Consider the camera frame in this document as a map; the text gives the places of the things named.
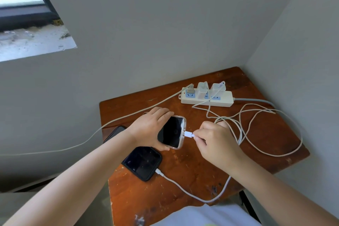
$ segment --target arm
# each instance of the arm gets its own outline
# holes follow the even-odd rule
[[[167,108],[153,108],[129,128],[79,160],[31,198],[5,224],[74,225],[117,166],[137,146],[169,148],[157,134],[173,115]]]
[[[194,132],[202,156],[250,191],[279,225],[339,225],[333,215],[246,156],[226,123],[218,124],[205,121]]]

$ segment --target left hand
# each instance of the left hand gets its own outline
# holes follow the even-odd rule
[[[137,146],[154,147],[159,151],[169,150],[169,147],[158,141],[158,133],[172,115],[174,112],[170,112],[168,108],[154,107],[126,130],[133,135]]]

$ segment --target right hand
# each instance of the right hand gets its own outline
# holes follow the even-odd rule
[[[246,157],[224,121],[204,121],[193,134],[202,157],[229,175]]]

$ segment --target window frame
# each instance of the window frame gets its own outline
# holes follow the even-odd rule
[[[60,19],[52,3],[49,0],[43,1],[45,4],[0,8],[0,31],[41,27]]]

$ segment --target wooden table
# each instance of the wooden table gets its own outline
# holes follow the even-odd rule
[[[226,88],[232,91],[233,97],[265,99],[244,72],[239,67],[233,67],[102,101],[100,103],[101,124],[104,125],[115,118],[154,105],[190,83],[197,87],[198,82],[204,81],[208,82],[209,87],[212,86],[212,83],[225,81]],[[230,108],[212,107],[211,110],[218,115],[231,116],[239,112],[244,104],[245,102],[235,101]],[[160,106],[169,108],[177,115],[184,116],[187,120],[188,131],[198,129],[201,123],[207,120],[205,111],[193,109],[191,108],[192,105],[181,104],[178,96],[167,100]],[[246,112],[242,114],[241,121],[245,130],[254,113]],[[141,115],[142,113],[139,113],[107,126],[102,130],[103,139],[106,139],[117,126],[128,127]],[[252,122],[248,137],[262,151],[277,155],[294,150],[300,143],[299,138],[279,115],[264,112],[259,113]],[[296,153],[284,157],[264,155],[247,141],[241,144],[241,149],[271,173],[277,173],[305,159],[310,154],[304,145]],[[163,160],[159,169],[187,191],[202,199],[209,200],[222,190],[228,175],[202,158],[193,139],[186,138],[180,150],[171,149],[161,153]],[[122,165],[116,169],[108,183],[115,226],[137,225],[140,218],[144,220],[144,225],[150,225],[183,207],[203,205],[202,202],[189,197],[175,184],[157,174],[154,174],[149,181],[143,182]],[[242,189],[243,187],[239,183],[231,179],[219,201],[236,194]]]

